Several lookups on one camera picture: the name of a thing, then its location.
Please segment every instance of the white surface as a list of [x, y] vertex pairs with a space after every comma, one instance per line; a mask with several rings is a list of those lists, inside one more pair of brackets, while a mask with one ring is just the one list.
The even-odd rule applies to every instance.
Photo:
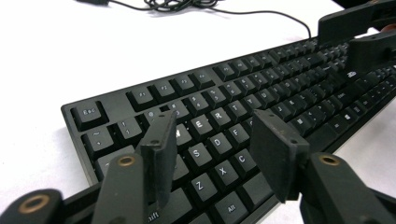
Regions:
[[[138, 6], [141, 1], [131, 4]], [[219, 8], [286, 12], [307, 22], [313, 35], [321, 16], [341, 9], [330, 0], [227, 0]], [[302, 25], [270, 14], [233, 16], [189, 9], [162, 15], [73, 0], [4, 1], [0, 7], [0, 213], [35, 189], [59, 189], [67, 198], [88, 187], [62, 105], [305, 38]], [[389, 118], [392, 122], [380, 118], [373, 122], [374, 128], [367, 126], [367, 133], [360, 134], [369, 134], [383, 146], [383, 140], [376, 139], [383, 135], [373, 133], [379, 126], [391, 135], [394, 118]], [[349, 153], [348, 148], [340, 155], [352, 154], [360, 175], [387, 185], [382, 189], [395, 196], [395, 183], [377, 173], [389, 169], [389, 159], [395, 158], [392, 143], [383, 149], [388, 151], [385, 164], [379, 162], [385, 155], [379, 146], [355, 144], [351, 148], [360, 154]], [[264, 223], [298, 223], [298, 207], [291, 212], [290, 205], [276, 209]]]

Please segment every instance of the function key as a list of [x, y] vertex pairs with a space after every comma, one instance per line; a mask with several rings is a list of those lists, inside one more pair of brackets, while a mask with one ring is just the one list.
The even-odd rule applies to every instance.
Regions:
[[219, 78], [223, 81], [238, 77], [238, 74], [227, 63], [221, 63], [214, 67], [213, 70], [215, 70], [216, 74], [218, 74]]
[[157, 104], [149, 92], [149, 89], [144, 86], [133, 87], [133, 89], [128, 91], [126, 95], [135, 111], [142, 111]]
[[79, 103], [71, 112], [80, 132], [107, 122], [105, 110], [102, 108], [100, 102], [89, 101]]
[[192, 82], [198, 88], [198, 90], [206, 89], [214, 86], [212, 78], [207, 74], [205, 70], [198, 70], [190, 75]]
[[171, 82], [177, 93], [181, 96], [196, 91], [194, 83], [192, 83], [191, 79], [187, 75], [175, 77], [175, 79], [172, 79]]
[[177, 94], [167, 80], [161, 80], [151, 86], [155, 98], [163, 103], [177, 98]]

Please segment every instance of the black keyboard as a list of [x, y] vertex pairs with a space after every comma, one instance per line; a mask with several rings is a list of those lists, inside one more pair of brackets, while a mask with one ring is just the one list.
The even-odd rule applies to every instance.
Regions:
[[311, 151], [334, 152], [394, 96], [396, 66], [353, 83], [348, 45], [303, 40], [64, 105], [90, 184], [134, 152], [153, 119], [177, 112], [177, 168], [168, 205], [150, 223], [256, 222], [277, 204], [249, 154], [252, 113], [271, 110]]

